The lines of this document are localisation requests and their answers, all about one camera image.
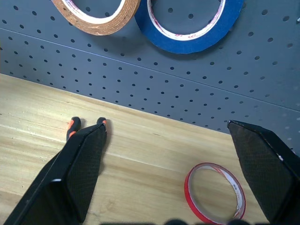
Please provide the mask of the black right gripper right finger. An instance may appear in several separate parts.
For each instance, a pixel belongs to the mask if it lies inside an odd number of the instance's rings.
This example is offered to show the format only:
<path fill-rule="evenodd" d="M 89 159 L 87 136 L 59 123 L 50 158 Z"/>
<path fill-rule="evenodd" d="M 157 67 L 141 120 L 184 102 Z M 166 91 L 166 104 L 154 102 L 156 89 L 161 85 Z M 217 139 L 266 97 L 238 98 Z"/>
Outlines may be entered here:
<path fill-rule="evenodd" d="M 240 167 L 267 220 L 300 223 L 300 158 L 272 131 L 231 120 Z"/>

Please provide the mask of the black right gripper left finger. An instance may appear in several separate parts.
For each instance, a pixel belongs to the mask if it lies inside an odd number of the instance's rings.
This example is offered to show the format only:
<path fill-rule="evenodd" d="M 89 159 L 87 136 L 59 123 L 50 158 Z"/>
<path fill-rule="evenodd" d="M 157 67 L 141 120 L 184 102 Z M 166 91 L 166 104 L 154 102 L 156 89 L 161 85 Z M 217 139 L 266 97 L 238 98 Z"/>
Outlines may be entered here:
<path fill-rule="evenodd" d="M 105 123 L 73 134 L 39 172 L 6 225 L 81 225 L 98 180 Z"/>

